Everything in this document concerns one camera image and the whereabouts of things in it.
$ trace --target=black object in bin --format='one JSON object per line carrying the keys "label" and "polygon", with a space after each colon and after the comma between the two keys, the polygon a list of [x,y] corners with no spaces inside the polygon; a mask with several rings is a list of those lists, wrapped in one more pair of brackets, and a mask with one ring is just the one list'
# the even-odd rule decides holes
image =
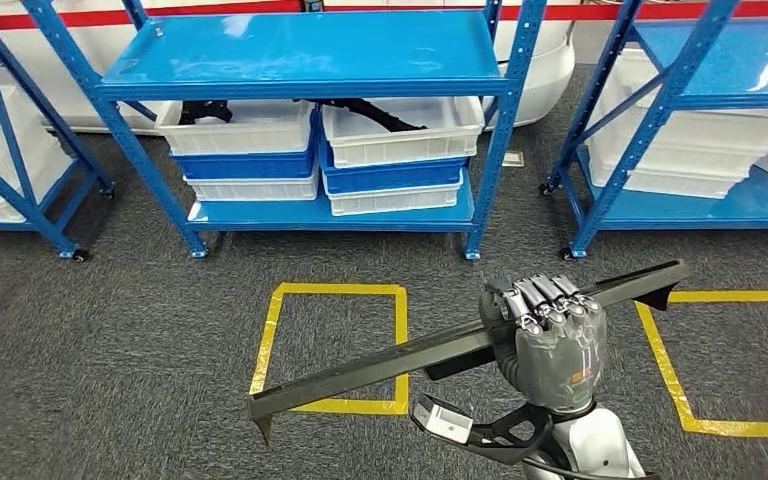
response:
{"label": "black object in bin", "polygon": [[[402,121],[395,115],[391,115],[362,98],[327,98],[311,100],[314,103],[330,105],[336,108],[347,108],[350,111],[363,115],[375,123],[386,128],[389,132],[408,132],[424,130],[425,125],[415,126]],[[178,125],[194,125],[199,118],[216,117],[225,123],[231,121],[233,113],[228,109],[227,100],[192,101],[185,100],[181,108],[181,119]]]}

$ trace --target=gray carpet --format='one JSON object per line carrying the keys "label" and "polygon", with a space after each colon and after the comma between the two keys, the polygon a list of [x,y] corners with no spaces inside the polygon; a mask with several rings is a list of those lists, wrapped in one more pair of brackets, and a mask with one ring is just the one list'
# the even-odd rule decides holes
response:
{"label": "gray carpet", "polygon": [[[59,261],[33,234],[0,234],[0,479],[522,478],[403,416],[287,413],[267,449],[243,398],[281,282],[400,284],[412,338],[473,319],[490,275],[585,283],[680,257],[694,270],[682,289],[768,289],[768,232],[605,233],[587,260],[556,258],[568,209],[536,189],[587,75],[578,70],[556,110],[515,133],[527,165],[505,170],[477,263],[462,260],[458,235],[339,233],[212,235],[212,255],[194,261],[116,144],[84,136],[118,182],[116,200],[87,200],[70,227],[94,260]],[[163,140],[144,142],[189,201]],[[600,400],[644,465],[666,479],[768,479],[768,439],[684,432],[633,306],[611,319]],[[768,421],[768,304],[680,305],[656,321],[697,417]],[[392,338],[387,297],[289,296],[267,386]],[[482,420],[522,400],[489,366],[439,383],[413,374],[410,389]],[[392,393],[387,382],[349,398]]]}

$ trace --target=blue shelf board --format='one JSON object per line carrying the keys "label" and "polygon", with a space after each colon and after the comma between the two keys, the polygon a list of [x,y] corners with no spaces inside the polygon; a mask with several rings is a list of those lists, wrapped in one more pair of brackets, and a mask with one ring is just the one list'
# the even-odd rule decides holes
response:
{"label": "blue shelf board", "polygon": [[320,185],[316,200],[298,202],[199,202],[190,210],[188,224],[196,230],[330,230],[466,232],[473,228],[474,210],[468,173],[453,207],[366,215],[331,215],[331,205]]}
{"label": "blue shelf board", "polygon": [[[578,153],[586,167],[586,149]],[[602,188],[591,183],[587,168],[582,172],[593,198],[599,198]],[[768,229],[768,173],[752,167],[749,178],[721,200],[623,190],[599,229]]]}
{"label": "blue shelf board", "polygon": [[[678,57],[695,22],[637,22],[636,40],[656,66]],[[711,46],[678,109],[768,107],[768,20],[732,20]]]}
{"label": "blue shelf board", "polygon": [[104,75],[107,99],[494,95],[480,10],[152,18]]}

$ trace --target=shelf caster wheel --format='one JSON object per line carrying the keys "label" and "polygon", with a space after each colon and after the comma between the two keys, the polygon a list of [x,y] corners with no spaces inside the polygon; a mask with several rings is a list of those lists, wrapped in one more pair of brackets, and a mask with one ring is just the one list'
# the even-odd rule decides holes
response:
{"label": "shelf caster wheel", "polygon": [[80,262],[80,263],[89,262],[91,258],[92,256],[90,256],[90,252],[86,250],[75,250],[72,253],[72,260],[76,262]]}
{"label": "shelf caster wheel", "polygon": [[558,256],[561,260],[575,260],[575,257],[572,255],[572,249],[569,247],[562,248],[561,251],[558,252]]}

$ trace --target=blue metal shelf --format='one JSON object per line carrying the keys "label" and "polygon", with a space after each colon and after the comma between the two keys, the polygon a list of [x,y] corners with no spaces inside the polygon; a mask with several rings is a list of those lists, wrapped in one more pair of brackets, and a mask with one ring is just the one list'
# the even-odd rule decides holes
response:
{"label": "blue metal shelf", "polygon": [[481,11],[152,18],[102,78],[109,99],[496,95]]}
{"label": "blue metal shelf", "polygon": [[[98,75],[50,2],[22,4],[96,108],[193,257],[204,230],[407,230],[468,232],[466,258],[479,247],[493,204],[546,0],[523,1],[505,76],[493,35],[501,2],[473,10],[145,16],[123,0],[137,35]],[[457,206],[333,217],[314,202],[196,203],[189,217],[119,113],[125,100],[494,96],[499,119],[473,204],[468,184]]]}
{"label": "blue metal shelf", "polygon": [[[590,182],[587,151],[582,171],[594,199],[603,188]],[[722,200],[623,190],[602,220],[602,230],[768,228],[768,173],[752,167],[749,178]]]}
{"label": "blue metal shelf", "polygon": [[[678,58],[695,22],[641,22],[636,40],[663,70]],[[711,45],[675,109],[768,107],[768,20],[735,20]]]}
{"label": "blue metal shelf", "polygon": [[[544,192],[563,188],[578,224],[565,257],[583,257],[600,230],[768,229],[768,173],[753,168],[722,200],[624,190],[659,129],[676,110],[768,108],[768,20],[729,22],[739,0],[711,0],[695,23],[644,22],[634,19],[642,0],[625,0],[602,50],[596,74],[578,107],[552,167]],[[638,42],[658,75],[604,115],[587,125],[617,56],[627,42]],[[604,188],[589,178],[583,142],[637,100],[660,86],[652,105],[619,158]],[[570,178],[581,166],[590,206],[582,205]]]}
{"label": "blue metal shelf", "polygon": [[467,232],[474,228],[472,190],[464,169],[464,184],[453,207],[365,215],[331,215],[320,186],[316,200],[300,202],[198,202],[188,223],[195,230],[336,230]]}

